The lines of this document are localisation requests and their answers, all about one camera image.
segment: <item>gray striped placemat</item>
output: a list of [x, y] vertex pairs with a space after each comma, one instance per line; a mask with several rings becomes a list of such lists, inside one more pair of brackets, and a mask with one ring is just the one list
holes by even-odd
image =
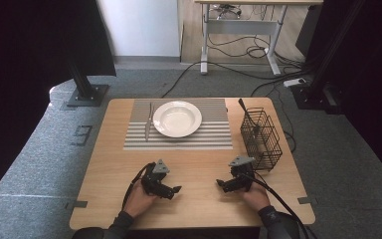
[[[150, 113], [150, 102], [154, 111], [165, 103], [183, 101], [194, 105], [201, 113], [200, 127], [184, 137], [168, 137], [153, 126], [148, 141], [145, 141], [145, 123]], [[232, 149], [231, 131], [224, 99], [137, 99], [134, 101], [131, 119], [126, 133], [124, 150], [169, 150], [169, 149]]]

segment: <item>black clamp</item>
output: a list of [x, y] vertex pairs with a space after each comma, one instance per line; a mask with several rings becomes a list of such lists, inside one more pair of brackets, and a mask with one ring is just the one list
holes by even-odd
[[216, 179], [224, 192], [235, 191], [241, 188], [245, 188], [246, 191], [250, 190], [253, 180], [249, 179], [247, 176], [255, 178], [252, 165], [253, 161], [253, 157], [237, 156], [231, 163], [229, 163], [231, 166], [231, 174], [234, 178], [229, 181]]
[[163, 198], [172, 199], [175, 193], [178, 193], [181, 186], [170, 188], [161, 183], [162, 179], [169, 172], [166, 164], [159, 159], [157, 163], [147, 164], [144, 176], [141, 178], [141, 184], [147, 194], [154, 194]]

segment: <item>electrical outlet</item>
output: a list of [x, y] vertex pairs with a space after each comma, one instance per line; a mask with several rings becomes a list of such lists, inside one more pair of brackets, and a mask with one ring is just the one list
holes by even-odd
[[294, 80], [285, 81], [284, 86], [286, 88], [288, 88], [291, 86], [301, 85], [301, 84], [305, 84], [305, 83], [306, 83], [306, 80], [304, 80], [303, 78], [298, 78], [298, 79], [294, 79]]

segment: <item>wire basket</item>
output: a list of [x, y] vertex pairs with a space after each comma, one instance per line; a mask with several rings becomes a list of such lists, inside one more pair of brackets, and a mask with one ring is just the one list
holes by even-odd
[[241, 124], [247, 154], [255, 159], [254, 170], [270, 171], [282, 156], [278, 132], [263, 108], [249, 108], [248, 113]]

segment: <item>metal frame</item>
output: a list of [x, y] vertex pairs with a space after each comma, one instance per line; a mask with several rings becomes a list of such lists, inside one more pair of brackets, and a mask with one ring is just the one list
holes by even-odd
[[281, 16], [277, 22], [273, 21], [257, 21], [257, 20], [211, 20], [209, 19], [209, 10], [211, 4], [203, 4], [205, 14], [203, 14], [203, 48], [201, 53], [201, 74], [206, 75], [208, 47], [207, 39], [210, 33], [213, 34], [255, 34], [271, 36], [270, 46], [265, 49], [269, 64], [275, 75], [280, 75], [278, 63], [275, 57], [275, 47], [284, 24], [285, 14], [287, 13], [287, 5], [282, 6]]

